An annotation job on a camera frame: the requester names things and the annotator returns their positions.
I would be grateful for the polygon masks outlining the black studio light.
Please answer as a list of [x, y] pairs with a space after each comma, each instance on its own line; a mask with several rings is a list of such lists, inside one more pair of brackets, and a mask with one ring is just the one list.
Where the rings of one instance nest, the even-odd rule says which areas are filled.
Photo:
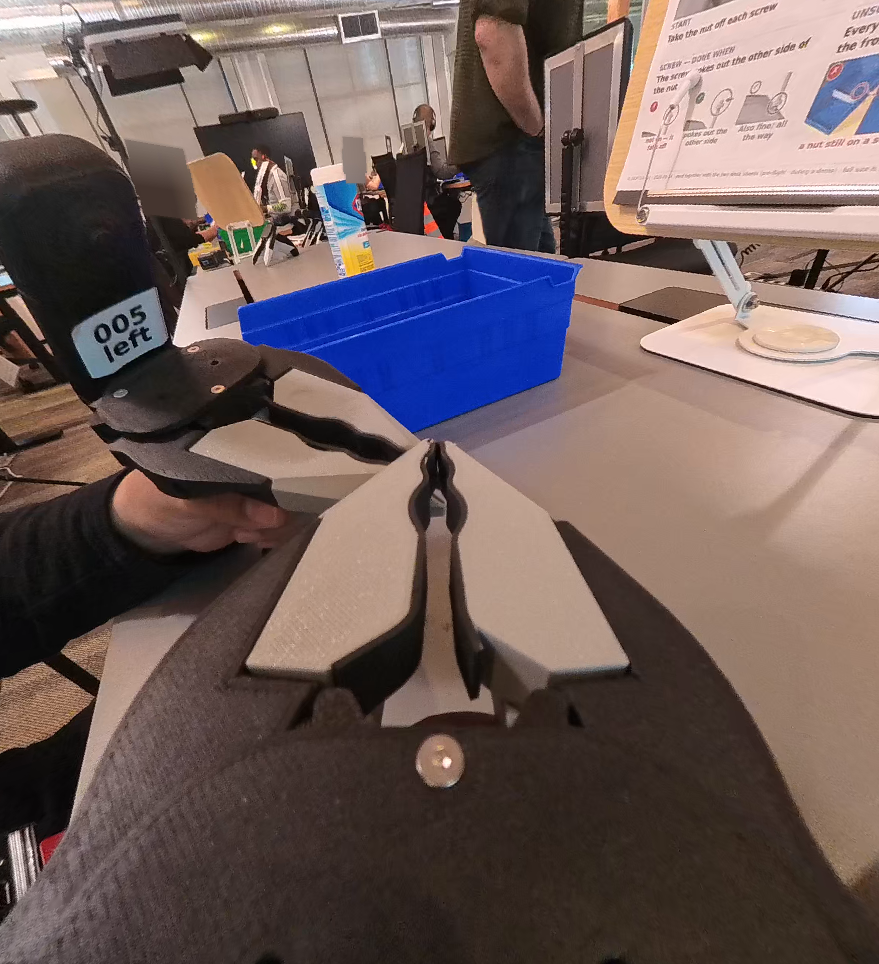
[[176, 17], [93, 23], [80, 44], [113, 97], [182, 85], [185, 68], [204, 71], [214, 59]]

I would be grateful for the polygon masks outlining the person's left hand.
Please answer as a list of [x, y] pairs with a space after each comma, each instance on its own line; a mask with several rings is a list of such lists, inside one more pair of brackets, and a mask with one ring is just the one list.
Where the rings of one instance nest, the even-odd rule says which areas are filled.
[[127, 541], [168, 556], [233, 545], [271, 548], [292, 519], [273, 504], [236, 493], [178, 499], [163, 493], [138, 470], [117, 484], [109, 513], [113, 527]]

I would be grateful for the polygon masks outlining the silver air duct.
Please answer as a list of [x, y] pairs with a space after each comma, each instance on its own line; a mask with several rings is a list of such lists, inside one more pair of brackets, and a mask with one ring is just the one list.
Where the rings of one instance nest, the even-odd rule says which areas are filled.
[[171, 17], [189, 27], [210, 23], [300, 21], [377, 11], [445, 13], [457, 2], [400, 1], [0, 1], [0, 44], [60, 40], [70, 29], [106, 21]]

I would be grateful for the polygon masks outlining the wipes canister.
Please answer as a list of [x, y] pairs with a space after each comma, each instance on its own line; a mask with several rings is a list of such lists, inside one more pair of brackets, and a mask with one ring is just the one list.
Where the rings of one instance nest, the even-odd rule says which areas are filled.
[[360, 187], [347, 179], [342, 164], [313, 169], [311, 180], [338, 277], [373, 271]]

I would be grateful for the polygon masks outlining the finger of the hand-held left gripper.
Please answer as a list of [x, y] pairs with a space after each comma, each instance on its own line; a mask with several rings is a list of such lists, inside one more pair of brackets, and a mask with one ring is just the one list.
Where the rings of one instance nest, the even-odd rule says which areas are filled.
[[363, 432], [307, 440], [263, 421], [242, 421], [202, 435], [190, 452], [265, 477], [284, 510], [319, 514], [383, 470], [390, 440]]
[[298, 368], [275, 380], [268, 411], [272, 424], [313, 447], [368, 463], [389, 464], [419, 443], [365, 392]]

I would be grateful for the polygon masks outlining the grey panel on stand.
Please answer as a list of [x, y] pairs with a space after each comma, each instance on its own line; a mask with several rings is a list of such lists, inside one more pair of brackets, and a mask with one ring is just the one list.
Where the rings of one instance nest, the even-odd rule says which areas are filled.
[[632, 52], [632, 23], [620, 18], [544, 62], [545, 210], [558, 218], [567, 258], [626, 241], [605, 212], [604, 184]]

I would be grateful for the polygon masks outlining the person's left forearm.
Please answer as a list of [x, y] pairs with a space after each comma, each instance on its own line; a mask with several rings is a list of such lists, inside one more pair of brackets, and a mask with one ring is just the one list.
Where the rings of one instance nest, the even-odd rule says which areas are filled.
[[200, 561], [159, 555], [115, 528], [121, 471], [70, 494], [0, 513], [0, 680], [161, 592]]

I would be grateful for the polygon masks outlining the black desk grommet cover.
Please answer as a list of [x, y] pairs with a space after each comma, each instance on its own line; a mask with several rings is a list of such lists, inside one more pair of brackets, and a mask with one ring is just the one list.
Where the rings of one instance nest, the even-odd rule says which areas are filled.
[[617, 310], [663, 324], [674, 324], [718, 306], [730, 308], [731, 303], [722, 294], [669, 286], [622, 302]]

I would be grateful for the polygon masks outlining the blue plastic bin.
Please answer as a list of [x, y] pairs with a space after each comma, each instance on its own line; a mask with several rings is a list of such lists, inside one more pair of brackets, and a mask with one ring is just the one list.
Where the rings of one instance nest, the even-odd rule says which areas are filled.
[[416, 432], [558, 379], [581, 266], [466, 246], [240, 307], [242, 338], [315, 356]]

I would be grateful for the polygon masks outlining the grey desk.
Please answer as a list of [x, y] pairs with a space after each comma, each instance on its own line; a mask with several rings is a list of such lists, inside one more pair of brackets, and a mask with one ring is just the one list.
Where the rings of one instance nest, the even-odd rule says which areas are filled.
[[734, 684], [838, 872], [879, 899], [879, 421], [651, 355], [611, 306], [709, 278], [582, 262], [562, 375], [440, 423], [573, 522]]

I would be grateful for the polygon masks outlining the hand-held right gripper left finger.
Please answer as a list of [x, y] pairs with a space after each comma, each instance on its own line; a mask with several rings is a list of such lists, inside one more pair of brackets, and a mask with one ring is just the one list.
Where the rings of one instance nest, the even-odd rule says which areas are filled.
[[383, 704], [419, 665], [434, 443], [421, 441], [323, 513], [245, 666]]

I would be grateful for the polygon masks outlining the idle hand-held gripper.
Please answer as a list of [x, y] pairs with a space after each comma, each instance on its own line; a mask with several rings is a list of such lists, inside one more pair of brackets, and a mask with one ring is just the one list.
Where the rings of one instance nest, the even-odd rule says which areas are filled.
[[289, 235], [283, 233], [284, 227], [285, 225], [276, 221], [268, 221], [264, 225], [262, 234], [253, 250], [253, 264], [260, 263], [267, 267], [274, 261], [300, 256], [300, 248], [291, 240]]

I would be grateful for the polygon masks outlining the black tv screen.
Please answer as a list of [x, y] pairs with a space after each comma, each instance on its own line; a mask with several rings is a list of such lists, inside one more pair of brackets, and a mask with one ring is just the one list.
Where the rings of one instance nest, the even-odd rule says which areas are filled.
[[289, 159], [301, 185], [312, 186], [311, 173], [318, 165], [304, 114], [282, 114], [270, 108], [232, 114], [231, 119], [224, 125], [193, 128], [203, 155], [225, 154], [252, 190], [256, 178], [252, 152], [256, 147], [265, 147], [269, 157], [283, 172], [286, 170], [285, 159]]

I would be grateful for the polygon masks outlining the person's dark clothed body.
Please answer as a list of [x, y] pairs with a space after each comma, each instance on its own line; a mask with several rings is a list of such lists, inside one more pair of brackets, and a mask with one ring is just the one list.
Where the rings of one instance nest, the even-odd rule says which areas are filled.
[[88, 705], [43, 741], [0, 753], [0, 835], [28, 824], [38, 839], [65, 829], [94, 708]]

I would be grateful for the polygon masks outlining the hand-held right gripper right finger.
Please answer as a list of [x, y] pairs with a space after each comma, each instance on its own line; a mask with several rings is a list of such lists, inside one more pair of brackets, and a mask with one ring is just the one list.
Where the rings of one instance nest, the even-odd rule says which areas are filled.
[[457, 666], [472, 698], [524, 701], [629, 658], [557, 524], [451, 442], [439, 446]]

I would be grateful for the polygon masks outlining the wooden board on stand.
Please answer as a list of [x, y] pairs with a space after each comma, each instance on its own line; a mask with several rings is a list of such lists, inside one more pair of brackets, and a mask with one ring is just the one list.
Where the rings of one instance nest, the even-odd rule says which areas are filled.
[[236, 224], [261, 226], [266, 218], [235, 163], [216, 152], [186, 164], [198, 202], [221, 230]]

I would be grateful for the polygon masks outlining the white document stand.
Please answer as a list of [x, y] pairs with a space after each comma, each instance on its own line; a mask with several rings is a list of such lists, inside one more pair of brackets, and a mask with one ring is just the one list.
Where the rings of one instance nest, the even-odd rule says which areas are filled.
[[689, 236], [726, 302], [641, 340], [650, 355], [833, 411], [879, 419], [879, 322], [763, 304], [722, 245], [756, 220], [762, 234], [879, 244], [879, 204], [676, 204], [651, 197], [638, 222]]

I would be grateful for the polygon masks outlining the printed instruction sheet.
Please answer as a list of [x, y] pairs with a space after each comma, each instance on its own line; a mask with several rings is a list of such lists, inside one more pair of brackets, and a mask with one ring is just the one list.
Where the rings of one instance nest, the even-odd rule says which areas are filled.
[[879, 1], [666, 2], [615, 199], [879, 205]]

